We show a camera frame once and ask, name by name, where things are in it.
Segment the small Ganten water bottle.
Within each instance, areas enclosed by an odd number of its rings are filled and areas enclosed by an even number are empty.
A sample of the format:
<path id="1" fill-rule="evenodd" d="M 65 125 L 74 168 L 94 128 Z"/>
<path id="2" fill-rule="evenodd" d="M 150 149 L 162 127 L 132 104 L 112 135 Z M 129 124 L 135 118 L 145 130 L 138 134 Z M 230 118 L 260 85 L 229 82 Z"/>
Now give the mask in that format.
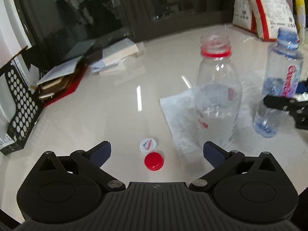
<path id="1" fill-rule="evenodd" d="M 291 98 L 298 87 L 303 67 L 303 54 L 298 50 L 299 39 L 294 31 L 280 27 L 276 42 L 268 47 L 262 99 L 267 95 Z M 283 113 L 270 109 L 260 100 L 253 120 L 255 131 L 264 138 L 274 137 Z"/>

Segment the red bottle cap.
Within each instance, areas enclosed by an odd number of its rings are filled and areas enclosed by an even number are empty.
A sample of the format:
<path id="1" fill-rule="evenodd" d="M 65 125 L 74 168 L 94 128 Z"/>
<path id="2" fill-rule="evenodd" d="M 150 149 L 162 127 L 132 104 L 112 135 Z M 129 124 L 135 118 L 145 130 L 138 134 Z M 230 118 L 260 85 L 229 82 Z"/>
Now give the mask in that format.
<path id="1" fill-rule="evenodd" d="M 164 165 L 164 158 L 158 152 L 151 152 L 145 156 L 144 164 L 150 171 L 158 171 Z"/>

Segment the clear plastic water bottle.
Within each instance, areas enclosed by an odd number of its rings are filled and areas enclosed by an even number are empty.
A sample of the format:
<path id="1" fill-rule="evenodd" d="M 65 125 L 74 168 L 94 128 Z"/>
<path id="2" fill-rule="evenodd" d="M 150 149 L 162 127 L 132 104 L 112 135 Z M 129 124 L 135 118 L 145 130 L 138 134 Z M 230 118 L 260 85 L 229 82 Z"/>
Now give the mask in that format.
<path id="1" fill-rule="evenodd" d="M 242 101 L 242 85 L 231 62 L 229 37 L 218 31 L 206 32 L 200 41 L 196 83 L 193 89 L 196 136 L 203 146 L 211 141 L 225 148 L 232 141 Z"/>

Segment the white Ganten bottle cap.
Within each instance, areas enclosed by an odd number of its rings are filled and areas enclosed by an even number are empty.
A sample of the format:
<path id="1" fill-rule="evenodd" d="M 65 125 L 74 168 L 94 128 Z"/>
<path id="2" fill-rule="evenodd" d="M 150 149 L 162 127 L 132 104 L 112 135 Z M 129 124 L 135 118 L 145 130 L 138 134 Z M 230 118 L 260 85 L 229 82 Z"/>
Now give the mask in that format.
<path id="1" fill-rule="evenodd" d="M 155 152 L 157 150 L 157 142 L 153 138 L 145 138 L 141 141 L 139 149 L 142 155 L 147 155 L 151 152 Z"/>

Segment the red folder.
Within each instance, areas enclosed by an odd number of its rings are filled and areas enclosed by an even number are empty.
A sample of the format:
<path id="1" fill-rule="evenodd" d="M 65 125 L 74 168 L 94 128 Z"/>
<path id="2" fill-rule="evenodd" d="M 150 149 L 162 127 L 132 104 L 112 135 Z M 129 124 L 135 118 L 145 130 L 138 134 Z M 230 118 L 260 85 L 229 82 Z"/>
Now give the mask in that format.
<path id="1" fill-rule="evenodd" d="M 88 70 L 88 66 L 82 66 L 81 68 L 79 68 L 78 71 L 75 74 L 73 74 L 72 78 L 70 78 L 66 87 L 63 90 L 57 92 L 54 96 L 52 96 L 52 98 L 47 99 L 43 103 L 43 106 L 47 107 L 51 105 L 52 103 L 55 103 L 59 101 L 60 99 L 74 93 L 76 89 L 78 88 L 87 70 Z"/>

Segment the white paper towel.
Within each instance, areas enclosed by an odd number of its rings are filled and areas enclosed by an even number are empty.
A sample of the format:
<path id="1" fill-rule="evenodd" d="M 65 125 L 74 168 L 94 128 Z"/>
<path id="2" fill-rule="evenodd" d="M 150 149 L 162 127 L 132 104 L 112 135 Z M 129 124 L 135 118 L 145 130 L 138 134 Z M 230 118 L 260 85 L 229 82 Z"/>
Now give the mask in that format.
<path id="1" fill-rule="evenodd" d="M 194 103 L 194 90 L 160 99 L 160 106 L 171 132 L 179 164 L 186 170 L 204 170 L 209 164 L 203 157 L 203 145 L 211 141 L 227 149 L 238 149 L 247 155 L 271 151 L 282 167 L 290 163 L 287 136 L 263 138 L 253 130 L 252 115 L 261 91 L 263 70 L 242 77 L 242 102 L 238 116 L 230 108 L 219 113 L 199 115 Z"/>

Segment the black perforated file holder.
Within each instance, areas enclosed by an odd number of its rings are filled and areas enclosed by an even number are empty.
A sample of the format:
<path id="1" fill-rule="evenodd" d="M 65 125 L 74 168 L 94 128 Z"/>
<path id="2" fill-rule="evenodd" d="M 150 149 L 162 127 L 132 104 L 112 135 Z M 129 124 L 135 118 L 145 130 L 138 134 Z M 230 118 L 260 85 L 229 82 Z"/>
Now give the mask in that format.
<path id="1" fill-rule="evenodd" d="M 37 98 L 37 93 L 32 94 L 27 89 L 13 64 L 4 65 L 1 68 L 1 75 L 5 76 L 15 109 L 15 114 L 8 124 L 6 137 L 1 140 L 1 153 L 9 155 L 25 147 L 43 110 L 43 103 Z"/>

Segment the red white rice bag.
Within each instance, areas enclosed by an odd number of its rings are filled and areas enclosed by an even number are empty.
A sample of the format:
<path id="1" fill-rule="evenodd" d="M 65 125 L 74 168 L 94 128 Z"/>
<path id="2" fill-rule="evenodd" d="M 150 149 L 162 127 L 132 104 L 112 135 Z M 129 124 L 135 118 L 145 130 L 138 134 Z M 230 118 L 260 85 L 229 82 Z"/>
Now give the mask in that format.
<path id="1" fill-rule="evenodd" d="M 279 28 L 297 32 L 287 0 L 249 0 L 256 20 L 257 34 L 263 41 L 275 41 Z"/>

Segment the yellow spray can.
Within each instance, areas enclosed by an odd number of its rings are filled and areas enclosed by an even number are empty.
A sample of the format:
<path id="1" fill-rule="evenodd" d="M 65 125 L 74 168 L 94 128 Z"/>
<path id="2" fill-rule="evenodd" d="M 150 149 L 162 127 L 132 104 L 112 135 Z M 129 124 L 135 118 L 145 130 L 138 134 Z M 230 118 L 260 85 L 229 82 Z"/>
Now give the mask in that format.
<path id="1" fill-rule="evenodd" d="M 305 43 L 306 11 L 304 0 L 292 0 L 293 15 L 300 44 Z"/>

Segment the stack of books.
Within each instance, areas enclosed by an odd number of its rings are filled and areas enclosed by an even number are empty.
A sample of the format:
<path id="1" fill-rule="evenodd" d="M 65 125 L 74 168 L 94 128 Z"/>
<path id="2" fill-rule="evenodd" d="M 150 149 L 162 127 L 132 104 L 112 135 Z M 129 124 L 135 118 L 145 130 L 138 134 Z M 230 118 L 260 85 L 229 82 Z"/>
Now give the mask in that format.
<path id="1" fill-rule="evenodd" d="M 63 90 L 70 78 L 82 66 L 88 66 L 92 73 L 115 74 L 125 71 L 144 51 L 143 42 L 135 43 L 129 38 L 120 40 L 104 49 L 99 49 L 87 57 L 76 57 L 52 68 L 37 83 L 39 99 L 46 101 Z"/>

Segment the black microwave oven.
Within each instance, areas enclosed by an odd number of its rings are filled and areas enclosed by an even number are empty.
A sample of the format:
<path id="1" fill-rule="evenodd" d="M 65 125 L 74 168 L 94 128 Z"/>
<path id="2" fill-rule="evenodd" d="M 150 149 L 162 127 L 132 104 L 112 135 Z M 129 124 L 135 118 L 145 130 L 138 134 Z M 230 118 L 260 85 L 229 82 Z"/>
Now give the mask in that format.
<path id="1" fill-rule="evenodd" d="M 95 44 L 230 23 L 234 0 L 15 0 L 31 43 L 56 62 Z"/>

